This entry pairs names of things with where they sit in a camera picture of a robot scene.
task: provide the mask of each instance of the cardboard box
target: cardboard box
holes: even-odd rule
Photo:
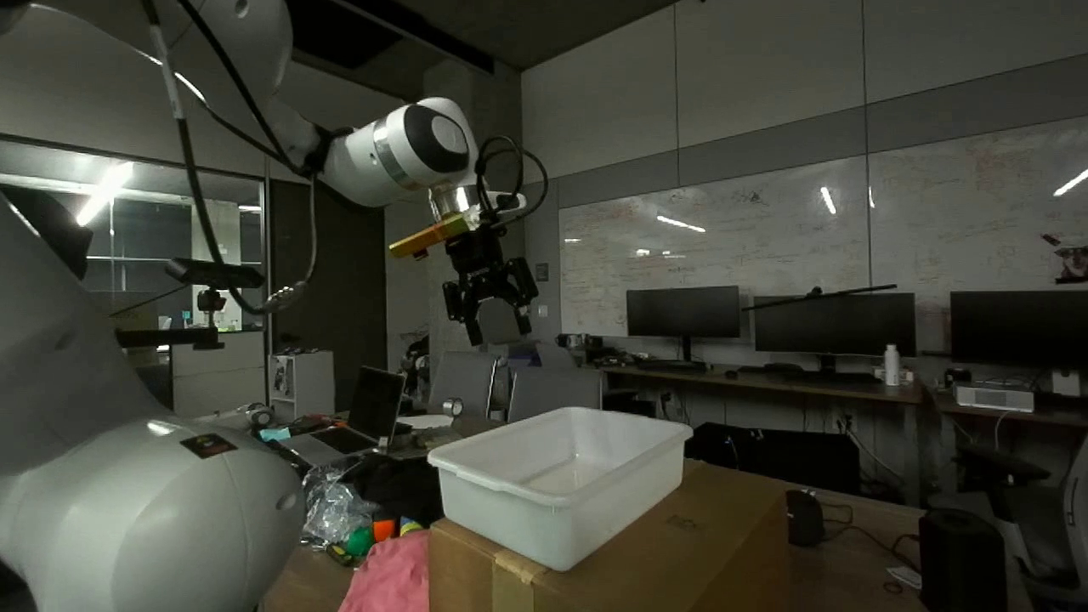
[[[776,612],[789,604],[786,520],[777,484],[717,467],[687,469],[674,497],[570,570],[437,520],[432,612]]]
[[[337,612],[351,584],[351,568],[323,552],[296,547],[271,589],[262,612]]]

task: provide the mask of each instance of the computer monitor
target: computer monitor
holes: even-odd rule
[[[1088,363],[1088,293],[953,293],[949,305],[955,361]]]
[[[369,437],[393,436],[393,424],[400,414],[400,397],[406,397],[400,374],[360,363],[348,424],[369,436]]]
[[[683,361],[690,361],[695,337],[742,332],[742,289],[739,284],[629,289],[626,331],[629,337],[680,337]]]
[[[913,293],[879,296],[759,296],[756,349],[837,354],[913,354]]]

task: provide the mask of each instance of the bottle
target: bottle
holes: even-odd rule
[[[894,348],[894,342],[888,342],[888,348],[884,348],[884,386],[899,386],[899,381],[900,381],[900,372],[899,372],[899,348]]]

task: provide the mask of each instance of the office chair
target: office chair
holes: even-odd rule
[[[488,414],[500,361],[476,349],[450,349],[432,356],[427,411]]]
[[[1013,485],[1006,505],[1028,552],[1034,610],[1088,610],[1088,441],[1060,485]]]
[[[976,473],[964,484],[985,488],[990,514],[1020,530],[1020,570],[1034,610],[1088,610],[1088,441],[1056,485],[1044,484],[1044,469],[997,448],[961,445],[960,463]]]
[[[514,368],[507,420],[533,417],[565,406],[603,407],[605,374],[590,368]]]

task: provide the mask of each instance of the ceiling light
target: ceiling light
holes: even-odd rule
[[[683,231],[695,231],[695,235],[707,235],[707,227],[703,227],[703,223],[687,223],[687,220],[680,220],[680,219],[656,214],[656,220],[661,220],[661,223],[683,227]]]
[[[95,191],[89,193],[89,202],[77,207],[76,223],[89,227],[104,210],[104,204],[113,204],[113,196],[123,193],[130,179],[134,179],[134,163],[109,168],[95,184]]]
[[[1088,170],[1080,170],[1077,178],[1070,178],[1068,184],[1060,184],[1056,191],[1054,191],[1054,196],[1065,196],[1065,193],[1070,193],[1077,184],[1083,184],[1088,179]]]
[[[824,196],[828,214],[839,214],[837,196],[828,196],[828,187],[820,187],[820,196]]]

